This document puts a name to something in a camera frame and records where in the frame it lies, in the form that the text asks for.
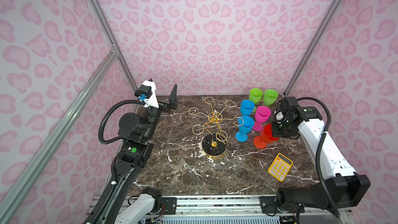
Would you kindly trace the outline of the red wine glass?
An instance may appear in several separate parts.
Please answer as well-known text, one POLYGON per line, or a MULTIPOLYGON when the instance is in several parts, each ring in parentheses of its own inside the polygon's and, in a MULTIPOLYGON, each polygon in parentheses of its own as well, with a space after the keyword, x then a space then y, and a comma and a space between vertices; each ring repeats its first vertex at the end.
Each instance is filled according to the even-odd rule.
POLYGON ((254 145, 259 149, 264 149, 266 148, 267 144, 278 140, 279 138, 273 137, 272 125, 267 124, 260 132, 260 135, 254 138, 254 145))

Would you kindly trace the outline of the magenta wine glass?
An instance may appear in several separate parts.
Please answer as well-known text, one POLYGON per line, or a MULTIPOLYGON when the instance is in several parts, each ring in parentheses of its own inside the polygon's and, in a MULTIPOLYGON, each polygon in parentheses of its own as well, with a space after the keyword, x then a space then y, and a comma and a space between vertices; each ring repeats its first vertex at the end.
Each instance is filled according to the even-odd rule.
POLYGON ((271 110, 267 106, 257 107, 253 130, 257 132, 261 131, 263 129, 263 123, 265 123, 270 116, 271 110))

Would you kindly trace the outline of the lime green wine glass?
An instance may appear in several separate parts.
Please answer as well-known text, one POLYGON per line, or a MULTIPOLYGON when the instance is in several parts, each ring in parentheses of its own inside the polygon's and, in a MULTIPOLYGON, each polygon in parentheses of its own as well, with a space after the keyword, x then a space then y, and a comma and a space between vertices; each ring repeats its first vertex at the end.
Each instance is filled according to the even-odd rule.
POLYGON ((252 88, 249 92, 249 100, 251 100, 254 105, 259 103, 263 97, 263 91, 259 88, 252 88))
POLYGON ((279 94, 273 89, 267 89, 264 91, 263 103, 265 106, 270 106, 274 104, 278 98, 279 94))

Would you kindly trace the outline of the blue wine glass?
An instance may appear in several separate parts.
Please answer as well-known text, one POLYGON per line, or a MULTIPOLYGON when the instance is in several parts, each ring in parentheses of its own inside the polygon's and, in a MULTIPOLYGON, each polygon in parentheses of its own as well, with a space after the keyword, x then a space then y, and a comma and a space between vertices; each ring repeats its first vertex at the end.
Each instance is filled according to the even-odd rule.
POLYGON ((240 104, 240 113, 242 116, 249 116, 252 114, 255 104, 251 100, 243 100, 240 104))
POLYGON ((240 116, 237 118, 238 129, 235 137, 239 142, 245 142, 248 139, 248 133, 253 129, 255 121, 250 116, 240 116))

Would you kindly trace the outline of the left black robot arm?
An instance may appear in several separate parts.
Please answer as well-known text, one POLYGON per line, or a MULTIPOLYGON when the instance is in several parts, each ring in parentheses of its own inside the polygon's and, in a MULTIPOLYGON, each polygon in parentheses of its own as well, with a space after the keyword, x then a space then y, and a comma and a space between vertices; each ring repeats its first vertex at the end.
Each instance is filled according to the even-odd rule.
POLYGON ((120 210, 131 185, 150 158, 154 145, 149 141, 161 114, 178 108, 177 86, 173 87, 166 103, 157 100, 155 91, 155 83, 151 79, 146 80, 135 91, 134 99, 118 102, 103 117, 98 129, 99 142, 107 145, 122 141, 122 147, 110 164, 110 180, 97 204, 87 215, 84 221, 86 224, 139 224, 148 214, 163 214, 161 191, 153 187, 145 188, 126 210, 120 210), (118 135, 106 140, 104 131, 111 115, 120 107, 130 104, 143 107, 143 114, 124 114, 118 123, 118 135))

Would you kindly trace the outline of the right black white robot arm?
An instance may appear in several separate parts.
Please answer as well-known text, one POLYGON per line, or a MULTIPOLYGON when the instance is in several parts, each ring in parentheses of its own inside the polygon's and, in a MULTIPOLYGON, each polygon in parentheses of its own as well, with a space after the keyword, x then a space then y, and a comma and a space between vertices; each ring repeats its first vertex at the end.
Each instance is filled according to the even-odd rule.
POLYGON ((357 206, 371 182, 350 165, 330 136, 332 116, 328 107, 314 97, 286 96, 279 101, 275 114, 281 117, 271 123, 272 136, 302 138, 319 179, 312 186, 279 188, 276 208, 286 211, 297 205, 299 212, 305 207, 317 208, 339 218, 340 209, 357 206), (300 106, 304 100, 318 103, 326 117, 314 106, 300 106))

